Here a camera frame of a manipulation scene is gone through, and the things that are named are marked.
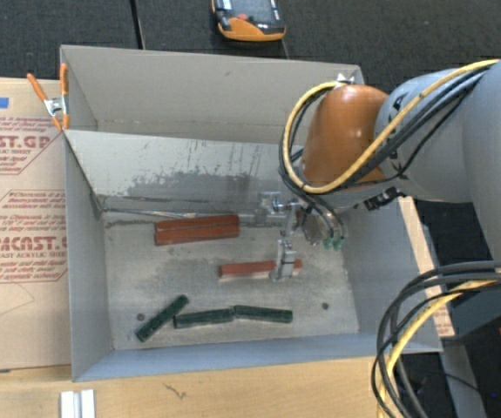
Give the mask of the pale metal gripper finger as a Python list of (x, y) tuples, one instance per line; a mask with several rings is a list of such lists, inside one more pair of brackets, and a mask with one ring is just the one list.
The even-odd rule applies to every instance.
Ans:
[(283, 212), (275, 209), (280, 198), (279, 192), (258, 193), (258, 205), (254, 209), (254, 223), (257, 226), (277, 226), (283, 221)]
[(281, 238), (277, 240), (277, 257), (274, 269), (269, 273), (269, 279), (280, 281), (293, 278), (297, 262), (297, 252), (291, 239)]

